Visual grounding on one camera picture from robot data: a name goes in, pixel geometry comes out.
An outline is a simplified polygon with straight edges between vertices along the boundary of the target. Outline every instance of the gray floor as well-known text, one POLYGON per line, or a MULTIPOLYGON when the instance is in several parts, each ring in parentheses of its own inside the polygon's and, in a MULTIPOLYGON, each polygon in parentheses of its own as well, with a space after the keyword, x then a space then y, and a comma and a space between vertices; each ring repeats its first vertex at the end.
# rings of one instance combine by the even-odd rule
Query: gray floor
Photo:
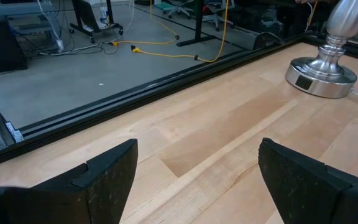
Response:
MULTIPOLYGON (((114 20, 122 24, 126 30, 131 20, 128 5, 115 2, 112 11, 114 20)), ((94 13, 99 15, 99 7, 94 8, 94 13)), ((60 12, 58 16, 60 21, 62 15, 63 13, 60 12)), ((69 22, 75 22, 73 11, 66 11, 65 15, 69 22)), ((194 37, 194 31, 191 29, 159 20, 180 34, 181 40, 194 37)), ((177 16, 173 20, 186 23, 187 26, 194 26, 195 23, 193 20, 177 16)), ((219 35, 215 33, 213 26, 210 30, 205 26, 203 31, 219 35)), ((244 46, 253 42, 249 36, 240 34, 242 33, 229 30, 227 39, 244 46)), ((63 33, 66 44, 68 38, 67 33, 63 33)), ((91 45, 89 38, 80 32, 75 32, 73 38, 76 48, 91 45)), ((113 38, 115 37, 111 30, 95 36, 97 42, 113 38)), ((135 9, 134 21, 121 40, 165 42, 171 39, 172 34, 161 25, 152 22, 147 12, 135 9)), ((71 49, 72 44, 71 41, 67 49, 71 49)), ((220 40, 209 40, 186 47, 177 47, 175 44, 137 46, 145 51, 162 54, 197 54, 202 58, 214 58, 220 45, 220 40)), ((104 48, 107 52, 115 51, 115 47, 110 45, 105 45, 104 48)), ((233 45, 225 44, 223 55, 238 50, 239 48, 233 45)), ((201 62, 194 61, 192 58, 134 54, 130 50, 130 44, 120 45, 114 55, 96 53, 39 57, 29 61, 27 70, 0 75, 0 111, 16 128, 20 128, 199 63, 201 62)))

